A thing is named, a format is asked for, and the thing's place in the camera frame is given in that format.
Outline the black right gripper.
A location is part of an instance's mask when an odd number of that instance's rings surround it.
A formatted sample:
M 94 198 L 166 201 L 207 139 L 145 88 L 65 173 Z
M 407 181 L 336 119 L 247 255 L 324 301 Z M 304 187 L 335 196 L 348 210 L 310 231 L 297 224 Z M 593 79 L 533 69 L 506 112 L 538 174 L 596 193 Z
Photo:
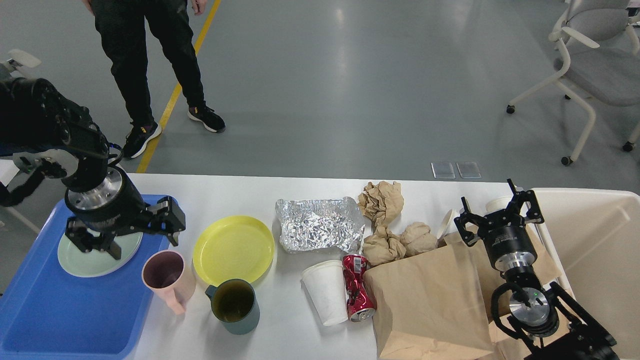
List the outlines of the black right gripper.
M 538 258 L 525 224 L 545 222 L 537 195 L 530 190 L 515 186 L 511 178 L 507 184 L 512 198 L 506 210 L 496 210 L 484 216 L 487 225 L 483 225 L 483 216 L 471 212 L 467 199 L 461 198 L 462 211 L 454 218 L 455 227 L 462 241 L 471 248 L 483 235 L 487 257 L 496 271 L 507 272 L 511 269 L 531 266 Z M 467 229 L 467 224 L 478 227 L 478 234 Z

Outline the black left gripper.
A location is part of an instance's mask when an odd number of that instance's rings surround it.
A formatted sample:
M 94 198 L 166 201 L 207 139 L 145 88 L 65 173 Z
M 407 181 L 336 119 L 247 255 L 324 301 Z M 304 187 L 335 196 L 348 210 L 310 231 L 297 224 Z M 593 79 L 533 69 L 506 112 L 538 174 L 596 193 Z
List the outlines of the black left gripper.
M 172 196 L 156 203 L 145 203 L 128 174 L 121 167 L 108 167 L 103 182 L 94 189 L 75 192 L 68 189 L 65 205 L 76 218 L 68 218 L 65 235 L 83 253 L 106 252 L 121 260 L 122 249 L 115 242 L 121 229 L 128 229 L 142 212 L 142 232 L 163 235 L 171 246 L 179 245 L 179 235 L 186 228 L 186 215 Z M 98 231 L 93 235 L 88 231 Z

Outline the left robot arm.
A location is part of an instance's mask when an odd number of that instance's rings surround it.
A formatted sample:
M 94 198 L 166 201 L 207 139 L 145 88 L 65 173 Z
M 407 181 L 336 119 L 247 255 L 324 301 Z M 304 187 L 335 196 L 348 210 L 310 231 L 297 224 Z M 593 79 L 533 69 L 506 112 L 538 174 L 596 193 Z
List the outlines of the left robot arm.
M 171 196 L 144 201 L 118 166 L 122 148 L 106 139 L 86 107 L 46 79 L 23 77 L 1 81 L 0 100 L 1 155 L 29 176 L 12 190 L 1 186 L 2 207 L 22 203 L 46 178 L 60 179 L 72 213 L 65 235 L 83 253 L 96 250 L 118 260 L 115 237 L 137 232 L 164 235 L 178 246 L 185 213 Z

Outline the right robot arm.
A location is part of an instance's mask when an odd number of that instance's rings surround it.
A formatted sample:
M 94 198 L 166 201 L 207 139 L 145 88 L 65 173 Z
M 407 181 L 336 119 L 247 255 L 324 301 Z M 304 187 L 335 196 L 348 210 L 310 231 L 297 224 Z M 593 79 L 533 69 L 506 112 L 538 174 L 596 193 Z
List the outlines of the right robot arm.
M 617 340 L 556 281 L 544 289 L 534 264 L 538 258 L 526 231 L 545 219 L 535 192 L 516 187 L 508 178 L 512 198 L 504 208 L 485 215 L 471 212 L 462 197 L 454 218 L 462 241 L 471 248 L 481 241 L 493 269 L 504 280 L 492 293 L 490 313 L 495 325 L 521 340 L 530 360 L 617 360 Z

